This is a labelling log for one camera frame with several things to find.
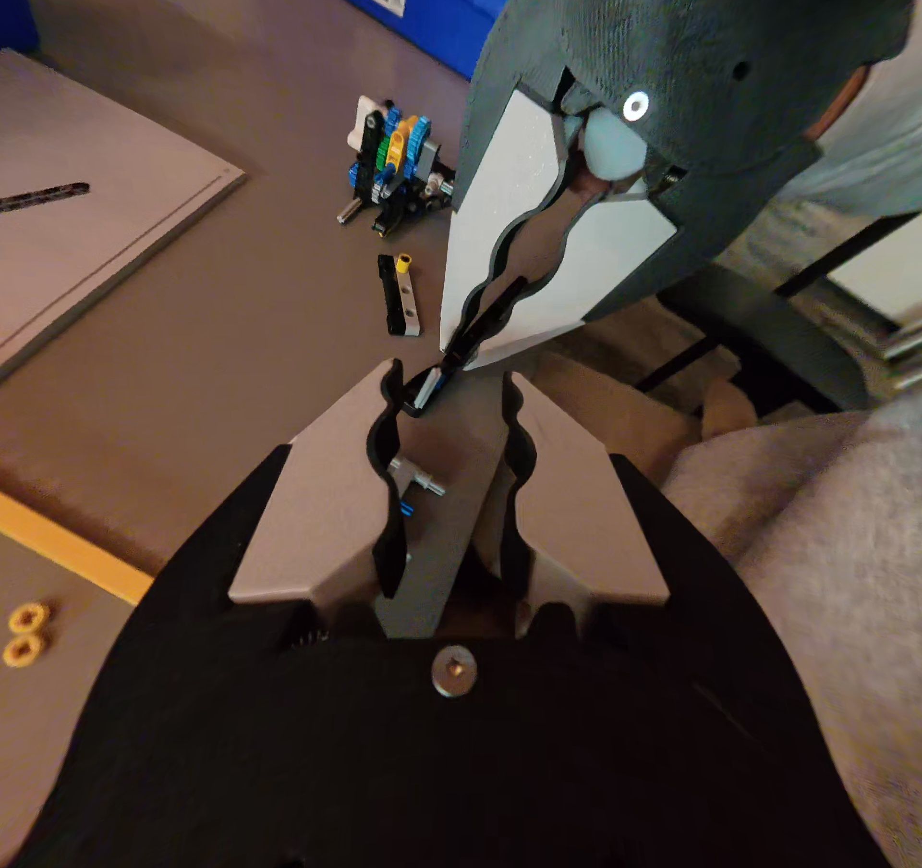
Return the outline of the yellow-edged grey box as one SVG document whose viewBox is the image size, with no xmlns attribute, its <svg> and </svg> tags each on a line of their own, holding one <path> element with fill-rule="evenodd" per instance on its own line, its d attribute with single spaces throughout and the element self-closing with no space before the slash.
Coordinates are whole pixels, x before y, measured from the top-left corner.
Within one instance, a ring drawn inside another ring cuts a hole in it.
<svg viewBox="0 0 922 868">
<path fill-rule="evenodd" d="M 6 494 L 1 534 L 6 866 L 52 788 L 115 638 L 153 578 Z"/>
</svg>

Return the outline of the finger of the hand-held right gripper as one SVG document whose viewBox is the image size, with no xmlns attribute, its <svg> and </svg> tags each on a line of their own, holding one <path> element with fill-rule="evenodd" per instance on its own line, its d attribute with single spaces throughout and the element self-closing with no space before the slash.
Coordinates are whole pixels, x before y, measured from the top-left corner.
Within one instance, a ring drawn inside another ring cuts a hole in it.
<svg viewBox="0 0 922 868">
<path fill-rule="evenodd" d="M 572 223 L 548 278 L 526 281 L 500 305 L 464 369 L 486 367 L 582 327 L 590 310 L 647 261 L 678 228 L 651 201 L 599 201 Z"/>
<path fill-rule="evenodd" d="M 440 349 L 448 354 L 455 333 L 478 309 L 474 298 L 495 278 L 496 258 L 513 228 L 547 207 L 565 171 L 570 129 L 515 90 L 453 211 L 444 272 Z"/>
</svg>

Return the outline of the grey lego connector piece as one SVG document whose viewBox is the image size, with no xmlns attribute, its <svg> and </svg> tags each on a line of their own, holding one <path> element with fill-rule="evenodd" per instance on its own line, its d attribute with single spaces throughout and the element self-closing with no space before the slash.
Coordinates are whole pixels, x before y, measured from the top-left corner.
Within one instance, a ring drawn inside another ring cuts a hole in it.
<svg viewBox="0 0 922 868">
<path fill-rule="evenodd" d="M 441 484 L 406 457 L 397 456 L 392 459 L 388 472 L 397 486 L 401 513 L 405 517 L 410 517 L 414 514 L 414 508 L 405 500 L 405 495 L 412 484 L 439 497 L 445 494 L 445 488 Z"/>
</svg>

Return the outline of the black and grey lego beams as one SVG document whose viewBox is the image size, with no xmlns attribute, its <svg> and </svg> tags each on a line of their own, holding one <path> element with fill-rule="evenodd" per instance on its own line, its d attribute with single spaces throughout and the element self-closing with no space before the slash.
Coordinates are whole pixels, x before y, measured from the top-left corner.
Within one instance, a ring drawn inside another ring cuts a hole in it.
<svg viewBox="0 0 922 868">
<path fill-rule="evenodd" d="M 410 267 L 411 257 L 406 254 L 380 254 L 377 257 L 378 274 L 386 302 L 386 328 L 391 336 L 421 336 L 421 322 Z"/>
</svg>

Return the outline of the black lego beam with pin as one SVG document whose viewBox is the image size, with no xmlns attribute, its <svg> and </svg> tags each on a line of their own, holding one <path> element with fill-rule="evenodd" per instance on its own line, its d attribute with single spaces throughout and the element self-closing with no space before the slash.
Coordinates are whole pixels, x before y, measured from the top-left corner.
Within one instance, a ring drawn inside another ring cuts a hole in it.
<svg viewBox="0 0 922 868">
<path fill-rule="evenodd" d="M 402 403 L 404 413 L 414 419 L 425 413 L 455 374 L 472 363 L 480 346 L 505 327 L 513 306 L 528 285 L 525 276 L 517 277 L 476 319 L 455 332 L 442 360 L 406 383 Z"/>
</svg>

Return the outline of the black chair base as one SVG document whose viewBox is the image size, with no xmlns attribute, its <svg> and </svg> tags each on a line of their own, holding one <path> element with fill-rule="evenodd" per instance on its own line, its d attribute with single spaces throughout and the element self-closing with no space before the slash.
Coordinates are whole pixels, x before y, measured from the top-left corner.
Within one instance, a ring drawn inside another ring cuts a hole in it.
<svg viewBox="0 0 922 868">
<path fill-rule="evenodd" d="M 874 221 L 771 291 L 710 264 L 658 293 L 656 298 L 665 309 L 704 336 L 635 388 L 653 391 L 724 347 L 740 361 L 740 370 L 730 382 L 752 402 L 760 419 L 794 402 L 819 414 L 868 409 L 870 394 L 859 364 L 791 300 L 918 217 L 919 213 L 912 213 Z"/>
</svg>

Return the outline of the person's bare leg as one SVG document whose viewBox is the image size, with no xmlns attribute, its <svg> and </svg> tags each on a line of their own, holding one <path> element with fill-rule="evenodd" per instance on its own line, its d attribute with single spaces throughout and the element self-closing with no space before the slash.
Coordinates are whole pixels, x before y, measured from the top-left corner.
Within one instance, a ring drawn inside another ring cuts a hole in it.
<svg viewBox="0 0 922 868">
<path fill-rule="evenodd" d="M 696 418 L 554 352 L 537 355 L 527 376 L 610 454 L 625 456 L 657 485 L 684 449 L 758 422 L 750 399 L 720 378 L 706 388 L 702 416 Z"/>
</svg>

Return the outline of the long black lego beam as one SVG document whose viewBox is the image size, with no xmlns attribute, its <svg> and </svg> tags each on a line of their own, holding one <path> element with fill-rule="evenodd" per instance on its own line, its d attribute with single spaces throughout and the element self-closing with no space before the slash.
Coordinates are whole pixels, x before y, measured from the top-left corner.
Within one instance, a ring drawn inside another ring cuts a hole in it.
<svg viewBox="0 0 922 868">
<path fill-rule="evenodd" d="M 71 197 L 85 196 L 90 191 L 86 182 L 65 183 L 45 189 L 1 197 L 1 213 L 11 213 L 26 208 L 62 201 Z"/>
</svg>

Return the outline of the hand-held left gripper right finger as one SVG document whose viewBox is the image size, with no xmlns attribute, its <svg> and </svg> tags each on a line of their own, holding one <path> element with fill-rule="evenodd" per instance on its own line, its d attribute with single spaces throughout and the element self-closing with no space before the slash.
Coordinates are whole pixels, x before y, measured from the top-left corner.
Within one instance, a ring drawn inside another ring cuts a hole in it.
<svg viewBox="0 0 922 868">
<path fill-rule="evenodd" d="M 662 606 L 670 591 L 605 446 L 523 375 L 505 374 L 513 476 L 502 580 L 526 608 Z"/>
</svg>

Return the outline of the multicolour lego gear assembly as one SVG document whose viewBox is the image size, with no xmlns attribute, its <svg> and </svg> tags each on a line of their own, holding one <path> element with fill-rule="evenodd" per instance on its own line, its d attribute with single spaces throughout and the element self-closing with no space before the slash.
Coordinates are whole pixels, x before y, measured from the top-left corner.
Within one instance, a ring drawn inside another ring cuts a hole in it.
<svg viewBox="0 0 922 868">
<path fill-rule="evenodd" d="M 349 170 L 352 200 L 338 214 L 346 226 L 372 209 L 373 231 L 385 239 L 398 228 L 451 206 L 455 169 L 441 159 L 426 115 L 405 115 L 391 100 L 359 97 L 347 137 L 355 159 Z"/>
</svg>

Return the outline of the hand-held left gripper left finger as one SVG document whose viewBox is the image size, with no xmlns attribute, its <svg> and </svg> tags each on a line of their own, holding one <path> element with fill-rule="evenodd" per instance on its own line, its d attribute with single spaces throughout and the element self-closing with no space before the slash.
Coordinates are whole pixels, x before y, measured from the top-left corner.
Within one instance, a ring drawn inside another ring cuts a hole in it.
<svg viewBox="0 0 922 868">
<path fill-rule="evenodd" d="M 396 595 L 408 544 L 398 485 L 400 360 L 375 367 L 291 440 L 231 583 L 237 604 Z"/>
</svg>

